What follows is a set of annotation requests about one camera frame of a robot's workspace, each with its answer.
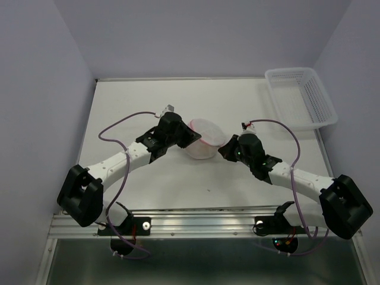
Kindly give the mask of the white mesh laundry bag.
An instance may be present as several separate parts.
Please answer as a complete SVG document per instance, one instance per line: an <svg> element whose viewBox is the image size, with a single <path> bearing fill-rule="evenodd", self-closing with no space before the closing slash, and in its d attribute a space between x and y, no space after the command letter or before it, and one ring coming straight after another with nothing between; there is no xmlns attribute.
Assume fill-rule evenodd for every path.
<svg viewBox="0 0 380 285"><path fill-rule="evenodd" d="M206 119L193 119L188 126L201 135L201 138L189 145L185 152L197 160L205 160L214 157L218 149L224 146L226 135L215 123Z"/></svg>

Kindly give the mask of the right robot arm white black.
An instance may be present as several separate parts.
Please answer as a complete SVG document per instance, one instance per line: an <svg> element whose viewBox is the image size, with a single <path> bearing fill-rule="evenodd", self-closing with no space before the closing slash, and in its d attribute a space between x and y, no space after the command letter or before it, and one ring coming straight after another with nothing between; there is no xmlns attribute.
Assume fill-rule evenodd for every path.
<svg viewBox="0 0 380 285"><path fill-rule="evenodd" d="M243 163L258 180L313 200L304 205L296 199L285 202L272 216L264 217L257 224L258 235L287 233L292 228L304 233L307 226L312 226L328 229L348 240L373 214L352 178L346 175L331 178L295 169L266 154L255 134L234 135L218 152L227 161Z"/></svg>

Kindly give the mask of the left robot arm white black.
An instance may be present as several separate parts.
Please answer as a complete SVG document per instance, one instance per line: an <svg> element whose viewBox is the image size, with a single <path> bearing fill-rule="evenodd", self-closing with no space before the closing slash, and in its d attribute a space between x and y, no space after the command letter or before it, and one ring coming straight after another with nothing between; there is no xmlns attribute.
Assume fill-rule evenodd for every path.
<svg viewBox="0 0 380 285"><path fill-rule="evenodd" d="M167 153L176 145L187 148L201 138L176 113L161 115L157 126L135 139L128 147L100 163L69 169L57 197L57 203L81 227L94 222L106 222L103 194L118 180L146 166Z"/></svg>

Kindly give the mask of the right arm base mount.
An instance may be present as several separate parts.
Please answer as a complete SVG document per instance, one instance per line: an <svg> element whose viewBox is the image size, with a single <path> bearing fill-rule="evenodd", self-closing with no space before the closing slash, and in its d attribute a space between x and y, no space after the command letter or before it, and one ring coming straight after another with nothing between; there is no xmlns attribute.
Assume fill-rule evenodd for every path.
<svg viewBox="0 0 380 285"><path fill-rule="evenodd" d="M301 226L291 226L286 220L284 213L291 206L294 201L285 202L283 205L277 207L274 214L271 216L258 216L255 217L255 224L252 231L257 236L267 235L287 235L287 234L304 234L305 231Z"/></svg>

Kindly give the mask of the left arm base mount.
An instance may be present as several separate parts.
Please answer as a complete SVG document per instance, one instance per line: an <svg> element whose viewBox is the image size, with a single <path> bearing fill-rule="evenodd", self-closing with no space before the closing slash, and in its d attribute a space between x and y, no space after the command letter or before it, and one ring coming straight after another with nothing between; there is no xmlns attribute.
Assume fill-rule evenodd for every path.
<svg viewBox="0 0 380 285"><path fill-rule="evenodd" d="M133 216L127 217L126 221L123 221L117 226L113 220L111 220L116 231L122 236L149 236L151 230L151 218L148 216ZM103 226L103 229L98 229L97 234L99 236L116 236L116 233L111 229L106 221L94 222L98 226Z"/></svg>

